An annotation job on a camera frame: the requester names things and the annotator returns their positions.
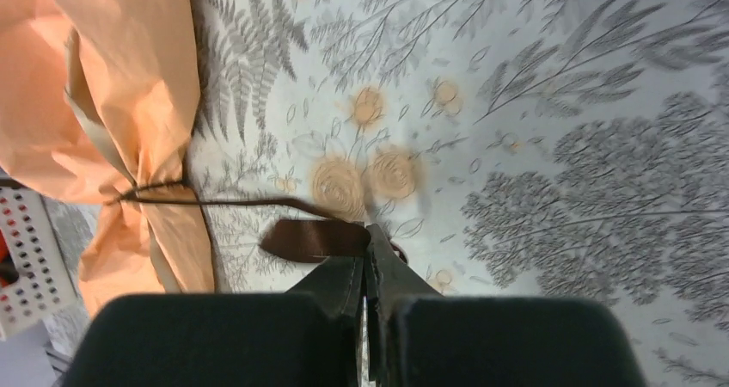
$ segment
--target table surface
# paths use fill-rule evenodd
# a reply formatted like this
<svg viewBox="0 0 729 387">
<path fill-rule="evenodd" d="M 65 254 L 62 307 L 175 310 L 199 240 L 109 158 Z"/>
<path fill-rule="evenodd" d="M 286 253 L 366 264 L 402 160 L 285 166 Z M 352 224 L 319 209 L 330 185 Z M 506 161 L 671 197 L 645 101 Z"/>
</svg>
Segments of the table surface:
<svg viewBox="0 0 729 387">
<path fill-rule="evenodd" d="M 202 196 L 378 222 L 447 295 L 596 299 L 652 385 L 729 383 L 729 0 L 192 1 Z M 94 209 L 48 206 L 72 269 Z M 256 245 L 301 214 L 205 215 L 221 291 L 312 268 Z M 83 307 L 50 321 L 72 349 Z"/>
</svg>

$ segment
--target brown leather strap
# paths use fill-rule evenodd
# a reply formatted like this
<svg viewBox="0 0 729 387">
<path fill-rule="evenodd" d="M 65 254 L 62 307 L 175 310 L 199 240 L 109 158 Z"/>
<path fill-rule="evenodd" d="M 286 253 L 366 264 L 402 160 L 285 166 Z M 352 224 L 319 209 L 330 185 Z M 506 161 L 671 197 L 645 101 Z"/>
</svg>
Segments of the brown leather strap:
<svg viewBox="0 0 729 387">
<path fill-rule="evenodd" d="M 140 204 L 183 206 L 288 206 L 325 218 L 323 220 L 280 219 L 264 235 L 261 249 L 294 262 L 321 262 L 328 256 L 364 256 L 370 243 L 370 232 L 360 224 L 335 217 L 330 211 L 295 198 L 266 198 L 262 200 L 167 200 L 144 198 L 144 191 L 175 187 L 181 181 L 162 182 L 133 187 L 114 202 L 130 201 Z"/>
</svg>

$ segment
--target orange flower print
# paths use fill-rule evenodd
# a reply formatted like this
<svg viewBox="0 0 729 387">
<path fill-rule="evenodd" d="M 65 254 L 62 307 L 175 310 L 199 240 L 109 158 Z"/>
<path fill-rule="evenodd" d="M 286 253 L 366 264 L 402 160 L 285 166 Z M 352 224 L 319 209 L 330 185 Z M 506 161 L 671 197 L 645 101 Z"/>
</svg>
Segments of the orange flower print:
<svg viewBox="0 0 729 387">
<path fill-rule="evenodd" d="M 352 119 L 360 129 L 366 129 L 383 117 L 383 106 L 383 96 L 377 89 L 362 89 L 352 102 Z"/>
<path fill-rule="evenodd" d="M 379 152 L 367 169 L 372 192 L 391 200 L 402 200 L 415 192 L 415 162 L 407 150 Z"/>
<path fill-rule="evenodd" d="M 291 168 L 291 172 L 284 176 L 279 176 L 278 174 L 271 175 L 268 177 L 268 180 L 273 182 L 276 189 L 285 194 L 293 194 L 296 192 L 298 184 L 301 183 L 300 179 L 293 177 L 293 168 Z"/>
<path fill-rule="evenodd" d="M 440 293 L 453 290 L 453 287 L 450 285 L 453 282 L 453 274 L 447 269 L 441 269 L 436 272 L 435 277 L 427 278 L 426 282 Z"/>
<path fill-rule="evenodd" d="M 432 99 L 440 110 L 449 116 L 461 113 L 463 99 L 459 94 L 458 86 L 453 82 L 436 79 L 433 84 Z"/>
<path fill-rule="evenodd" d="M 324 158 L 312 178 L 316 204 L 347 221 L 359 220 L 365 214 L 364 189 L 354 164 L 340 157 Z"/>
</svg>

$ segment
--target fern print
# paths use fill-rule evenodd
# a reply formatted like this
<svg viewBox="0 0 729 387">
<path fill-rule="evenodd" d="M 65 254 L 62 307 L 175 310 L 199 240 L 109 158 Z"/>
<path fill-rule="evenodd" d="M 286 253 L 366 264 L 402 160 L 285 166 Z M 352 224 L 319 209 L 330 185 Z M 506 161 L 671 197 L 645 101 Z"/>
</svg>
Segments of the fern print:
<svg viewBox="0 0 729 387">
<path fill-rule="evenodd" d="M 505 0 L 463 0 L 467 6 L 458 20 L 456 26 L 456 37 L 468 35 L 473 39 L 476 33 L 481 31 L 494 12 L 503 12 L 506 9 Z"/>
<path fill-rule="evenodd" d="M 245 144 L 248 110 L 259 131 L 266 129 L 266 101 L 279 71 L 297 74 L 291 44 L 304 52 L 309 44 L 303 23 L 295 22 L 284 0 L 249 0 L 248 11 L 234 0 L 193 0 L 209 6 L 224 25 L 224 33 L 208 35 L 198 26 L 202 102 L 196 131 L 200 136 L 229 140 L 227 114 L 236 117 L 236 133 Z M 197 24 L 205 18 L 196 14 Z"/>
<path fill-rule="evenodd" d="M 722 374 L 710 369 L 701 369 L 682 355 L 675 359 L 670 357 L 664 348 L 659 348 L 653 353 L 664 364 L 665 372 L 678 373 L 684 382 L 691 384 L 702 383 L 703 385 L 713 385 L 715 387 L 729 386 L 729 372 Z"/>
</svg>

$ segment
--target orange paper bag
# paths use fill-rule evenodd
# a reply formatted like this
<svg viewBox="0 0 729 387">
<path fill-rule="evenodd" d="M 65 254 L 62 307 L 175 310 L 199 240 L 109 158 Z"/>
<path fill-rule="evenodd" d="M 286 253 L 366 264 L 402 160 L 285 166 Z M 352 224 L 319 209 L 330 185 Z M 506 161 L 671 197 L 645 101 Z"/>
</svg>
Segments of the orange paper bag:
<svg viewBox="0 0 729 387">
<path fill-rule="evenodd" d="M 189 0 L 0 0 L 0 166 L 75 203 L 180 179 L 195 55 Z M 79 266 L 92 316 L 127 293 L 213 291 L 198 207 L 114 203 L 98 225 Z"/>
</svg>

